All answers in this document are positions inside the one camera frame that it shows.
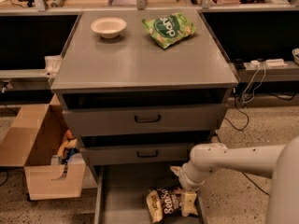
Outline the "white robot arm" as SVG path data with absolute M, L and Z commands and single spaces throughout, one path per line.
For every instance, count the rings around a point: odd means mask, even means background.
M 200 144 L 192 148 L 187 162 L 170 168 L 187 191 L 199 190 L 220 169 L 271 179 L 265 224 L 299 224 L 299 137 L 287 145 L 265 147 Z

